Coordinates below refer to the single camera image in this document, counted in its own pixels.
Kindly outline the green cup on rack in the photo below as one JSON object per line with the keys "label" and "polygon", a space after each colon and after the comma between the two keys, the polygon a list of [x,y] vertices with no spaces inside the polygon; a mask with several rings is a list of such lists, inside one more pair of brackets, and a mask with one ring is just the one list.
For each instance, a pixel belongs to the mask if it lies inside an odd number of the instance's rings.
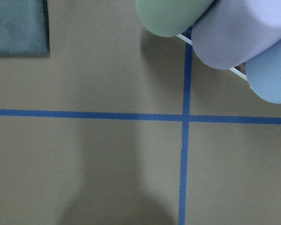
{"label": "green cup on rack", "polygon": [[191,27],[212,5],[212,0],[136,0],[142,25],[160,37],[174,37]]}

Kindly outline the purple cup on rack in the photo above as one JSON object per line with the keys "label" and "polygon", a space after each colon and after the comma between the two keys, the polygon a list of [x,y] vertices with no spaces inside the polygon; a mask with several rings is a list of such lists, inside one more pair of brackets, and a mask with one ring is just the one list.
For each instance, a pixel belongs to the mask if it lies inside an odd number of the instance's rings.
{"label": "purple cup on rack", "polygon": [[194,24],[198,58],[216,69],[242,64],[281,39],[281,0],[216,0]]}

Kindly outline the blue cup on rack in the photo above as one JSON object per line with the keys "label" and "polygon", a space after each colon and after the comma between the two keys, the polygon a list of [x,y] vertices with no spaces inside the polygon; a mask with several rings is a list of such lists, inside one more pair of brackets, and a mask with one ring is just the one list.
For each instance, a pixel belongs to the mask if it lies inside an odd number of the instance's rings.
{"label": "blue cup on rack", "polygon": [[246,78],[260,98],[281,104],[281,39],[247,61]]}

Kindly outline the folded grey cloth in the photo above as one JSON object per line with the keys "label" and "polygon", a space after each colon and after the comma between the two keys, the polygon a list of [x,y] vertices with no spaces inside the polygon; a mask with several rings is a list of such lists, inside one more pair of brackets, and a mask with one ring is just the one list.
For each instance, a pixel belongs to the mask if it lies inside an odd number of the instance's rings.
{"label": "folded grey cloth", "polygon": [[46,0],[0,0],[0,55],[50,53]]}

